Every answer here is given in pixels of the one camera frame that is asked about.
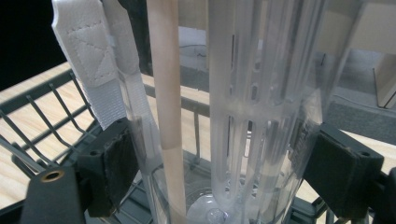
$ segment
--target wire grid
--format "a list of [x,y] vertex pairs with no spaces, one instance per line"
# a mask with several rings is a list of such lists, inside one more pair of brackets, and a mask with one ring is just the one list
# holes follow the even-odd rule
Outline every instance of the wire grid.
[[[74,84],[81,97],[81,101],[83,102],[82,106],[72,111],[66,105],[64,98],[58,91],[58,89],[70,81]],[[53,108],[56,109],[56,111],[46,111],[45,109],[42,109],[42,106],[40,106],[38,103],[41,98],[48,99],[50,96],[52,96],[53,99],[56,99],[57,102],[45,102],[44,104],[58,104],[59,106],[57,107],[49,107],[49,109]],[[23,110],[26,109],[26,107],[32,107],[33,110],[30,112],[24,112]],[[50,118],[49,113],[58,115],[62,114],[62,111],[59,111],[59,108],[63,110],[66,116],[57,120],[57,122],[54,122],[54,119]],[[22,113],[29,113],[29,115],[27,115],[28,118],[33,119],[34,116],[38,116],[41,121],[36,120],[34,123],[43,122],[47,129],[43,130],[36,136],[32,136],[31,134],[29,136],[29,134],[25,133],[23,129],[20,128],[21,125],[19,125],[18,122],[12,118],[19,118],[21,116],[13,116],[13,113],[18,113],[19,110]],[[81,115],[85,111],[88,111],[91,114],[92,126],[89,130],[82,129],[76,119],[78,115]],[[91,107],[82,93],[82,89],[78,85],[76,77],[71,70],[63,72],[59,76],[45,81],[40,85],[0,104],[0,118],[3,119],[9,128],[11,128],[14,133],[22,140],[21,143],[23,144],[20,146],[20,144],[17,142],[10,143],[11,141],[9,139],[6,139],[4,136],[0,135],[0,145],[13,154],[12,161],[29,177],[44,171],[48,167],[56,167],[61,165],[64,162],[64,158],[67,158],[70,153],[79,153],[81,151],[81,148],[78,148],[81,142],[91,142],[101,131],[100,126],[97,123],[94,114],[92,113]],[[63,135],[60,134],[62,128],[65,128],[66,125],[70,123],[73,125],[75,131],[80,133],[80,138],[74,143],[70,143],[65,140],[67,133]],[[49,155],[45,155],[45,153],[43,153],[43,151],[40,150],[37,145],[40,145],[44,143],[46,139],[48,140],[53,137],[63,145],[64,149],[51,158]]]
[[[67,99],[64,99],[67,96],[63,96],[62,88],[78,92],[81,105],[70,105],[70,103],[67,103]],[[88,117],[86,115],[82,118],[85,119],[85,123],[87,123],[87,120],[91,122],[88,127],[81,125],[81,120],[78,120],[78,117],[81,117],[84,113],[89,114]],[[52,118],[51,115],[53,114],[60,118]],[[28,122],[27,126],[35,126],[38,122],[41,122],[46,129],[40,130],[40,132],[35,130],[36,134],[33,135],[26,133],[22,127],[26,126],[26,124],[21,125],[18,121],[21,116],[28,118],[25,120],[25,122]],[[29,178],[50,167],[74,164],[77,154],[102,131],[92,113],[90,104],[78,85],[76,76],[70,69],[1,103],[0,120],[2,125],[4,123],[4,126],[7,125],[14,132],[7,135],[8,139],[0,134],[0,145],[12,153],[12,162]],[[74,134],[74,138],[67,139],[71,132],[78,134]],[[56,148],[52,148],[58,153],[52,156],[45,155],[39,145],[45,145],[46,141],[53,143],[53,140],[56,140],[59,144],[50,147],[60,147],[61,149],[55,150]],[[143,209],[146,216],[144,218],[136,217],[134,216],[134,211],[128,211],[122,206],[118,215],[100,218],[102,222],[119,223],[120,219],[127,217],[128,223],[152,223],[146,191],[142,181],[135,181],[131,186],[130,192],[124,203],[133,204]],[[89,223],[97,223],[98,219],[87,217],[87,221]]]

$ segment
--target black plastic bracket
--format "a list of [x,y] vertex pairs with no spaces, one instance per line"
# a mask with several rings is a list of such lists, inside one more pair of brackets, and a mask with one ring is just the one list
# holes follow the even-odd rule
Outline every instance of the black plastic bracket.
[[119,119],[78,155],[75,167],[50,168],[34,176],[21,223],[85,223],[110,217],[120,206],[138,171],[128,120]]
[[110,217],[139,170],[126,118],[111,124],[78,155],[78,170],[91,183],[90,216]]
[[304,179],[338,217],[365,218],[367,188],[381,173],[383,156],[322,124]]

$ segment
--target metal wire rack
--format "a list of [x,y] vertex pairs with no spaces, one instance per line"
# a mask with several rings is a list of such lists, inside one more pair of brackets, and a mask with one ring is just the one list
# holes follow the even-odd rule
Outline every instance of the metal wire rack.
[[[80,100],[83,102],[80,107],[74,110],[67,106],[66,101],[58,91],[62,86],[66,84],[70,85],[71,83],[74,84],[81,98]],[[49,94],[56,98],[61,109],[65,113],[65,117],[55,123],[51,122],[48,113],[46,114],[46,111],[40,108],[37,103],[40,98],[45,96],[47,97]],[[13,112],[18,111],[25,106],[32,107],[47,127],[46,130],[33,137],[28,136],[28,134],[19,127],[17,122],[13,120],[11,115]],[[58,107],[56,108],[57,111],[52,112],[57,114],[62,113],[62,111],[58,111]],[[92,122],[86,129],[84,129],[78,123],[77,117],[87,112],[91,115],[90,120]],[[12,162],[30,178],[50,167],[73,165],[76,162],[78,153],[88,146],[90,142],[92,142],[102,131],[102,128],[92,113],[91,106],[85,98],[81,87],[78,85],[76,76],[72,70],[62,72],[58,76],[44,81],[38,86],[1,103],[0,119],[2,119],[22,140],[22,144],[18,144],[16,142],[12,142],[13,139],[6,139],[0,134],[0,146],[12,153]],[[65,138],[60,134],[60,130],[66,125],[73,127],[73,131],[80,133],[80,137],[73,143],[65,140]],[[50,136],[55,137],[56,140],[64,146],[64,149],[60,150],[60,152],[52,158],[45,155],[38,146],[42,142],[46,141]],[[89,218],[89,216],[86,215],[87,223],[152,223],[149,203],[147,201],[146,191],[142,181],[134,182],[130,192],[129,198],[123,202],[120,212],[117,213],[115,217],[102,218],[100,221],[97,218]]]

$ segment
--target clear plastic container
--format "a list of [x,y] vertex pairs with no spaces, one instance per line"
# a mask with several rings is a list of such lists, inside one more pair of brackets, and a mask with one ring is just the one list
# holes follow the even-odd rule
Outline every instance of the clear plastic container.
[[[141,77],[120,76],[155,222],[284,220],[360,9],[358,0],[179,1],[181,75],[190,80],[208,71],[208,90],[205,84],[191,87],[201,90],[201,98],[205,91],[210,94],[210,145],[204,136],[196,148],[188,147],[193,140],[183,139],[179,169],[185,192],[173,192],[166,184],[171,178],[165,175],[158,129],[141,95]],[[154,76],[159,72],[154,69]],[[182,129],[187,130],[183,110],[189,110],[189,101],[183,104],[183,99]],[[206,107],[191,100],[196,131],[196,120],[205,123]],[[170,212],[169,192],[185,196],[181,206],[186,213],[178,214],[178,222]]]

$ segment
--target wooden surface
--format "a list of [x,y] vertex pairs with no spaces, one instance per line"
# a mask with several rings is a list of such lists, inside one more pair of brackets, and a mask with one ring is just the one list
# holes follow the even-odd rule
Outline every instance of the wooden surface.
[[[49,78],[56,76],[68,68],[69,65],[67,63],[61,64],[60,66],[55,67],[46,73],[26,80],[19,85],[11,87],[5,91],[1,91],[0,102],[4,102],[6,99],[26,91],[38,83],[48,80]],[[154,85],[152,77],[143,76],[143,80],[146,84],[152,86]],[[67,106],[71,109],[76,109],[82,105],[80,96],[78,95],[73,83],[68,83],[62,86],[59,88],[59,92],[66,101]],[[204,104],[209,103],[209,94],[204,91],[181,87],[181,95]],[[155,99],[149,97],[148,101],[151,106],[151,110],[156,111]],[[42,108],[52,123],[55,123],[65,116],[65,113],[60,108],[59,103],[57,103],[57,100],[52,94],[44,96],[37,102],[37,104],[40,106],[40,108]],[[31,106],[26,106],[26,108],[12,113],[10,117],[29,137],[36,136],[38,133],[42,132],[42,130],[47,129],[44,122],[40,121],[40,117],[36,114]],[[182,109],[181,117],[183,133],[182,147],[194,153],[196,148],[193,114],[190,111]],[[86,112],[77,117],[77,122],[82,129],[86,129],[88,125],[91,124],[92,117],[88,112]],[[200,143],[202,149],[201,155],[204,159],[210,160],[209,118],[200,116],[199,122],[201,139]],[[75,142],[81,136],[81,133],[77,132],[71,124],[67,124],[59,131],[59,133],[64,138],[64,140],[70,143]],[[3,135],[9,142],[17,142],[18,144],[23,145],[22,140],[15,133],[13,133],[12,130],[9,129],[8,125],[2,119],[0,119],[0,134]],[[367,147],[376,150],[385,157],[385,163],[382,168],[385,173],[388,173],[391,167],[396,166],[396,146],[359,136],[354,133],[347,134],[362,142]],[[54,137],[49,137],[43,141],[43,143],[38,144],[37,147],[49,157],[57,155],[65,148],[65,146],[60,144],[59,141]],[[10,155],[11,154],[8,151],[0,147],[0,208],[23,199],[29,181],[28,178],[11,162]],[[318,197],[318,195],[306,183],[302,184],[297,196],[304,198],[309,202],[313,202]]]

